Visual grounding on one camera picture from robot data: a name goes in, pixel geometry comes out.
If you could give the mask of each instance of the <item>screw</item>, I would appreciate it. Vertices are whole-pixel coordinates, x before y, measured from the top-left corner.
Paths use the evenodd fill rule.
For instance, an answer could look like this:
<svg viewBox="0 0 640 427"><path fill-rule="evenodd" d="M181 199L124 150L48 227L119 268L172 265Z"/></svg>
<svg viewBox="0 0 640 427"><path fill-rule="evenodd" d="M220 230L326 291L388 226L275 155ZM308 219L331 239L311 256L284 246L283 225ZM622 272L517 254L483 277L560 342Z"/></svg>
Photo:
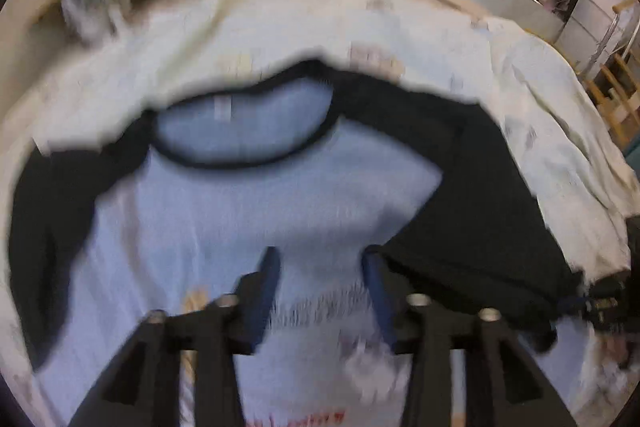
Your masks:
<svg viewBox="0 0 640 427"><path fill-rule="evenodd" d="M424 293L412 293L406 296L406 301L412 308L422 308L431 304L431 297Z"/></svg>
<svg viewBox="0 0 640 427"><path fill-rule="evenodd" d="M495 308L483 308L478 313L478 316L484 320L484 322L497 322L502 318L500 312Z"/></svg>
<svg viewBox="0 0 640 427"><path fill-rule="evenodd" d="M238 306L238 296L235 293L225 293L216 299L216 305L218 308L233 308Z"/></svg>
<svg viewBox="0 0 640 427"><path fill-rule="evenodd" d="M153 310L148 314L146 321L149 324L162 324L166 319L166 313L162 310Z"/></svg>

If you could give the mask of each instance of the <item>shirt tag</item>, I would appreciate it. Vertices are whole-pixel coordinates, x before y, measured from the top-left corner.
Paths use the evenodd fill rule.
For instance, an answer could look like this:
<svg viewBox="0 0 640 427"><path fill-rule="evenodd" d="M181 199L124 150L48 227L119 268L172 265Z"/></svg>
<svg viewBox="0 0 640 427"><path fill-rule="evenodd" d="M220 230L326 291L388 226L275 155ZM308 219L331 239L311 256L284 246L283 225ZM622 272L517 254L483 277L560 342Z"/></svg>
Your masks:
<svg viewBox="0 0 640 427"><path fill-rule="evenodd" d="M231 121L231 97L217 96L213 99L214 119L219 122Z"/></svg>

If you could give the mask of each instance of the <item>wrinkled white fabric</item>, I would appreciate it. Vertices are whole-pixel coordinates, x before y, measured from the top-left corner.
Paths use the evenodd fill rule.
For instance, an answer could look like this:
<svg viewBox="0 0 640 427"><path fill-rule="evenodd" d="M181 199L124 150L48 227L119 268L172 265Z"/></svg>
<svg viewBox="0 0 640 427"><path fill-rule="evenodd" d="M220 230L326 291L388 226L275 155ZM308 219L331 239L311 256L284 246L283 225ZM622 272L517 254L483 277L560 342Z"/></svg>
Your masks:
<svg viewBox="0 0 640 427"><path fill-rule="evenodd" d="M624 218L640 187L571 67L515 23L438 0L161 0L104 48L75 55L32 89L0 129L0 220L31 139L46 152L97 147L142 107L162 107L230 82L257 82L303 57L361 68L458 100L478 100L500 124L568 263L594 280L629 265ZM0 369L37 425L53 425L37 389L8 291L1 244ZM594 393L596 357L585 363Z"/></svg>

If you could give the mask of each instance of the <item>black neckline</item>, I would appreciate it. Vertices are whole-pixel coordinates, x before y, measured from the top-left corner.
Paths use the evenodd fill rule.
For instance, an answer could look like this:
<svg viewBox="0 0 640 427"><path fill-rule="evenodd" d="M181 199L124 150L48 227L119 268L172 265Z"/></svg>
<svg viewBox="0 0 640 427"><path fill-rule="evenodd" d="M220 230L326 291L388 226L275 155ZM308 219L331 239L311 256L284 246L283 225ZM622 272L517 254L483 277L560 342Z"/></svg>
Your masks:
<svg viewBox="0 0 640 427"><path fill-rule="evenodd" d="M221 89L213 92L209 92L206 94L200 94L194 96L193 98L188 98L187 100L182 100L180 102L171 105L163 112L166 113L171 111L174 108L178 107L186 107L193 103L202 101L205 98L212 98L216 96L232 96L235 94L243 94L243 95L257 95L268 92L275 87L282 86L287 82L295 80L297 78L301 78L306 76L309 78L308 74L299 74L298 68L293 67L289 70L285 70L271 78L260 82L259 84L255 84L255 86L241 87L239 89ZM329 104L327 113L324 117L324 120L316 126L316 129L308 134L305 138L296 143L293 147L289 147L287 150L276 152L275 154L263 157L257 157L252 160L236 160L229 158L216 158L212 160L201 160L194 159L185 153L179 152L172 148L170 145L166 144L162 139L160 133L158 133L158 113L154 112L152 115L152 125L151 125L151 133L150 133L150 144L151 146L162 156L167 158L168 160L193 169L201 169L201 170L210 170L210 171L231 171L231 170L240 170L240 169L250 169L257 168L262 166L274 165L283 160L290 159L294 156L300 155L300 153L305 152L309 148L321 142L327 135L331 134L338 118L342 115L342 108L340 104L340 99L344 97L341 95L343 89L338 89L331 81L323 82L322 80L318 80L317 78L311 77L311 80L322 82L323 84L328 84L333 89L331 102Z"/></svg>

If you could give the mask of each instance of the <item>raglan shirt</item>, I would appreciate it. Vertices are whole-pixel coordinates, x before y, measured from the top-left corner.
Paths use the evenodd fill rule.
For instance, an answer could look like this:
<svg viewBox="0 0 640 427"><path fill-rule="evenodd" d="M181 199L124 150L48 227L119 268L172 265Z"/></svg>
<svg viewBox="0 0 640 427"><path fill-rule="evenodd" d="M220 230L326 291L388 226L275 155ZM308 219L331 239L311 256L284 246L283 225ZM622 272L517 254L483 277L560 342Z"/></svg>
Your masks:
<svg viewBox="0 0 640 427"><path fill-rule="evenodd" d="M8 251L62 423L148 311L228 292L274 246L269 331L237 362L248 422L383 427L400 418L408 361L376 328L358 268L369 245L444 305L518 327L556 318L578 283L479 105L316 60L147 110L100 152L34 150Z"/></svg>

